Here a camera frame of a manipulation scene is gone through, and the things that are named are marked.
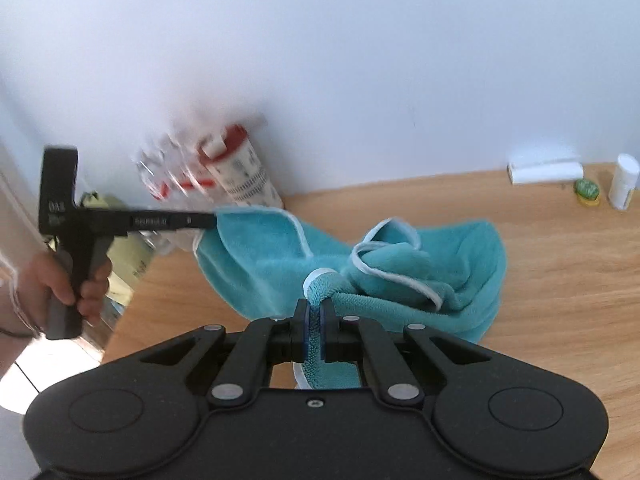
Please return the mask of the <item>person's left hand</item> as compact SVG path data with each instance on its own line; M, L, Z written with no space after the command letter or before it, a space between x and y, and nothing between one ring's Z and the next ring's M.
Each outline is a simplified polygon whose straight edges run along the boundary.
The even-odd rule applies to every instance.
M40 328L47 327L52 297L67 307L76 307L85 320L96 324L110 287L108 277L111 272L111 260L106 258L93 277L82 283L79 298L76 298L67 272L50 252L40 252L24 269L18 271L15 290L21 307Z

